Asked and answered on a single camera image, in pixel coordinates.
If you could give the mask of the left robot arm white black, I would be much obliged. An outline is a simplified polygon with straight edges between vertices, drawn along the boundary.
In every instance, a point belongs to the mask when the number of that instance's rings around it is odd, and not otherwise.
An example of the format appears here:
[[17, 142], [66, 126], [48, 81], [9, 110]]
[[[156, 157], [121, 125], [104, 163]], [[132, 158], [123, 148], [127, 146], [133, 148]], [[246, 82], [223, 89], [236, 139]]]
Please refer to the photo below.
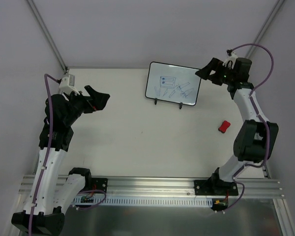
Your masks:
[[72, 91], [49, 94], [45, 101], [46, 117], [39, 136], [39, 160], [32, 188], [23, 210], [11, 219], [13, 226], [30, 236], [60, 235], [66, 211], [78, 193], [104, 193], [94, 188], [90, 169], [77, 167], [56, 190], [60, 167], [74, 134], [71, 126], [82, 114], [103, 110], [110, 98], [91, 86], [84, 88], [87, 96]]

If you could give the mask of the red whiteboard eraser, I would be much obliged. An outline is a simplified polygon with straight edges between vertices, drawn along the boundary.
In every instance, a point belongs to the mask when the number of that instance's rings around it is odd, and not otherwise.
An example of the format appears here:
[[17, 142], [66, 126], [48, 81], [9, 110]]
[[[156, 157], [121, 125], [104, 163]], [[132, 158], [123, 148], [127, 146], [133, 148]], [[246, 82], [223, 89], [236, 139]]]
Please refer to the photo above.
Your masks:
[[220, 125], [220, 127], [218, 128], [218, 131], [221, 133], [225, 133], [230, 126], [231, 126], [231, 123], [224, 120], [222, 124]]

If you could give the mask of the small whiteboard black frame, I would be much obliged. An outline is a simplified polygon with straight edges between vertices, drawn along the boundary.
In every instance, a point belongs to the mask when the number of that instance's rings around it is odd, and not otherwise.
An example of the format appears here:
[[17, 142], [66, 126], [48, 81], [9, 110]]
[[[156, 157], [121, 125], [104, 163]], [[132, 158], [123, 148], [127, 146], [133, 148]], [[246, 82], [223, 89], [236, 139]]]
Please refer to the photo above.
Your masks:
[[198, 68], [151, 62], [148, 69], [145, 97], [158, 101], [195, 106], [201, 78]]

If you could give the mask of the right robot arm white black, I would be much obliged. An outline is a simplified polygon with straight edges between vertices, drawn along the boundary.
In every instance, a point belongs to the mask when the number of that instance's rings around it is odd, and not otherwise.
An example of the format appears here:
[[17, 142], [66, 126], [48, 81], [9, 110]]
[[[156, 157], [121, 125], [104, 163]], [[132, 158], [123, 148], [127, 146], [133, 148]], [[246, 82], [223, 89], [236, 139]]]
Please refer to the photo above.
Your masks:
[[246, 58], [230, 58], [225, 62], [213, 58], [195, 73], [213, 84], [226, 84], [243, 120], [230, 159], [207, 180], [194, 181], [197, 196], [237, 196], [239, 174], [248, 167], [262, 168], [271, 156], [279, 127], [265, 117], [256, 100], [256, 89], [248, 82], [251, 65], [251, 60]]

